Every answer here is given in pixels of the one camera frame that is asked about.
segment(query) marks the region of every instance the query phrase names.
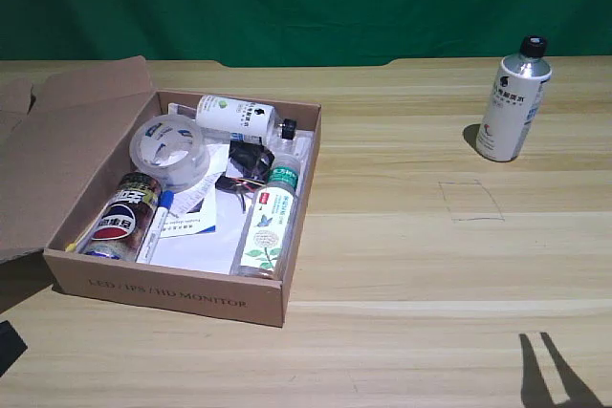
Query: white marker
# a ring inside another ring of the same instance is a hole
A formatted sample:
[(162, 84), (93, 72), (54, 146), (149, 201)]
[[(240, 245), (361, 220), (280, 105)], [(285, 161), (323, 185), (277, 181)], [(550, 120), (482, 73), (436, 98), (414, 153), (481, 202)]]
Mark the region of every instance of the white marker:
[(160, 240), (162, 229), (164, 229), (165, 218), (168, 215), (168, 209), (172, 206), (173, 200), (173, 192), (166, 190), (162, 193), (160, 205), (155, 211), (153, 222), (151, 222), (151, 226), (144, 237), (141, 250), (138, 252), (138, 257), (136, 257), (136, 263), (151, 263), (151, 257), (153, 256), (157, 242)]

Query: water bottle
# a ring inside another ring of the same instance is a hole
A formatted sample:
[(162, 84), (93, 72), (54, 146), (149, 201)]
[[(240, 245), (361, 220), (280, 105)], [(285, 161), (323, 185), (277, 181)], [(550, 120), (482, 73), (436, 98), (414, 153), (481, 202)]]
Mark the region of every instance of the water bottle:
[(282, 277), (297, 209), (300, 167), (292, 140), (280, 140), (274, 149), (268, 182), (253, 197), (229, 274), (276, 280)]
[(295, 130), (295, 120), (281, 118), (272, 105), (204, 95), (195, 122), (208, 138), (239, 140), (270, 148), (283, 133)]
[(546, 39), (528, 35), (517, 54), (501, 60), (476, 136), (476, 150), (483, 157), (511, 161), (518, 156), (553, 72), (542, 59), (545, 52)]

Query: bottle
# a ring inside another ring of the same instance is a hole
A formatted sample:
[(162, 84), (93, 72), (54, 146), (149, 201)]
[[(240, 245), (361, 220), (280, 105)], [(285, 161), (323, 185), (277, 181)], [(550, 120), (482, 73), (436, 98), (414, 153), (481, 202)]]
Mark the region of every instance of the bottle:
[(271, 105), (213, 95), (202, 96), (195, 122), (205, 128), (207, 137), (268, 148), (287, 126), (295, 130), (295, 121), (282, 119)]
[(278, 280), (282, 277), (297, 209), (300, 161), (291, 133), (278, 140), (266, 186), (254, 195), (229, 274)]
[(528, 35), (517, 54), (501, 60), (476, 136), (476, 150), (483, 157), (511, 161), (518, 156), (553, 72), (542, 59), (546, 45), (544, 37)]

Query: clear tape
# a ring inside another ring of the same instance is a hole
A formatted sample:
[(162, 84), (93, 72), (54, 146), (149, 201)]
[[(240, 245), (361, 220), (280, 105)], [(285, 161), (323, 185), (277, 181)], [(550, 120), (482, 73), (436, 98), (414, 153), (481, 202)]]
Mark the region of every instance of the clear tape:
[(130, 141), (136, 167), (178, 193), (199, 182), (208, 170), (208, 153), (200, 128), (183, 115), (162, 115), (143, 124)]

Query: pepsi can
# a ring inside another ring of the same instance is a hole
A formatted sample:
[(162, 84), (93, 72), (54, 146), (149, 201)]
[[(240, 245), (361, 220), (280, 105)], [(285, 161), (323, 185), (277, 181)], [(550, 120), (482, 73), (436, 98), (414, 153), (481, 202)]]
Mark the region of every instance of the pepsi can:
[(161, 194), (160, 183), (142, 172), (123, 176), (82, 253), (134, 262)]

